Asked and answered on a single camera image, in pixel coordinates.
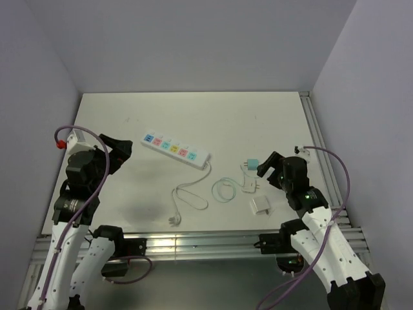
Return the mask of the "white charger block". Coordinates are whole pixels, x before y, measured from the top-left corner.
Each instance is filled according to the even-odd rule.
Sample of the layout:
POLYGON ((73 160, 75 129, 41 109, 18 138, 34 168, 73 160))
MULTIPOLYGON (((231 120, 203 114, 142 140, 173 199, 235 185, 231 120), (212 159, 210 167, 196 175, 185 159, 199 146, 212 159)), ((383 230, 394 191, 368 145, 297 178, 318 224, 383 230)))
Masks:
POLYGON ((269 215, 270 204, 269 204, 269 202, 267 200, 267 197, 265 195, 256 196, 256 197, 252 198, 252 200, 250 202, 250 206, 251 206, 252 212, 255 215, 258 215, 258 214, 269 215))

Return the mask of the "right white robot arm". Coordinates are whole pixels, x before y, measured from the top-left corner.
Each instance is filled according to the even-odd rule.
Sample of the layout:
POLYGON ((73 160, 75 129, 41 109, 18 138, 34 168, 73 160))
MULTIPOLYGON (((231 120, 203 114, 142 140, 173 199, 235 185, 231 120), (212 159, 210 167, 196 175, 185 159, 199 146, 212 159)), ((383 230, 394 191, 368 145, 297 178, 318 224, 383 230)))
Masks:
POLYGON ((385 281, 359 259, 336 223, 322 192, 311 186, 307 161, 273 152, 257 167, 257 176, 285 193, 298 218, 281 225, 276 249, 298 252, 309 266, 285 282, 287 290, 268 309, 280 304, 309 273, 315 272, 326 292, 330 309, 380 309, 385 281))

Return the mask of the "teal charger plug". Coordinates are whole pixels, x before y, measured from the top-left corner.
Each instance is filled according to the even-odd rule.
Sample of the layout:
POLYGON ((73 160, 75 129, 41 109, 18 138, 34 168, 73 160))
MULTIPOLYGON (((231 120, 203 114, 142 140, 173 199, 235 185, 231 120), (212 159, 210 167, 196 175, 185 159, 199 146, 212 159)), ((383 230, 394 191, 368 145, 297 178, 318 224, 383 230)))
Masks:
POLYGON ((244 162, 244 167, 248 171, 256 171, 259 166, 259 160, 256 158, 249 158, 244 162))

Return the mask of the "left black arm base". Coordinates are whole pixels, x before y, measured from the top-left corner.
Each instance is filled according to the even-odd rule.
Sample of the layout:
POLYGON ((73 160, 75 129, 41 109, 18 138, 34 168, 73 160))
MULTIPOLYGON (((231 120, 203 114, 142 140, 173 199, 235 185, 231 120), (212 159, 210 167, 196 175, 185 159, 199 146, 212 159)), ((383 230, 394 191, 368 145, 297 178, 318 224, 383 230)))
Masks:
POLYGON ((144 256, 146 252, 146 238, 126 238, 120 249, 110 257, 104 265, 101 274, 107 278, 120 278, 126 275, 130 266, 130 259, 119 260, 124 256, 144 256))

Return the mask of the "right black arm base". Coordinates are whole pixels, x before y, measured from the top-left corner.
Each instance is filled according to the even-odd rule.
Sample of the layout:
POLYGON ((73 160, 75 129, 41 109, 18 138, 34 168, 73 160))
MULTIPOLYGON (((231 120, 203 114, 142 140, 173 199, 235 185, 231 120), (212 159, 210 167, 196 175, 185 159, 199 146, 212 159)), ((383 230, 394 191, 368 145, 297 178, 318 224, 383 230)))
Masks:
POLYGON ((304 268, 303 257, 280 233, 260 234, 254 247, 259 249, 261 254, 273 254, 277 266, 286 273, 298 273, 304 268))

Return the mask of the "white colourful power strip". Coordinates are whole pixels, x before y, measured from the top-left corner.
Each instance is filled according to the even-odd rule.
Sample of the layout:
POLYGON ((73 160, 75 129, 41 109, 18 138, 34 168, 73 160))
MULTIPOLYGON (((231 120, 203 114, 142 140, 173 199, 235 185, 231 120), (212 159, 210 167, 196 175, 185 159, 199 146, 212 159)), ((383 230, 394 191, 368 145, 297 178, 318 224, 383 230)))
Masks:
POLYGON ((146 131, 141 138, 141 144, 198 170, 204 170, 210 159, 210 153, 202 148, 183 143, 155 130, 146 131))

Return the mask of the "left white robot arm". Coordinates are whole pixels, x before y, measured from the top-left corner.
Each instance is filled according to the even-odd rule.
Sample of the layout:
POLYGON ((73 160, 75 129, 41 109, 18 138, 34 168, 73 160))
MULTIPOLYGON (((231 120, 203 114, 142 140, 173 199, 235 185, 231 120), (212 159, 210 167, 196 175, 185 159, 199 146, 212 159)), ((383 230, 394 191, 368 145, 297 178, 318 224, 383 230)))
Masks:
POLYGON ((84 309, 94 280, 107 260, 125 252, 120 227, 101 225, 94 231, 82 262, 79 251, 99 205, 101 182, 132 155, 132 141, 100 135, 105 149, 89 145, 80 130, 66 143, 66 180, 54 203, 52 238, 43 271, 27 309, 84 309))

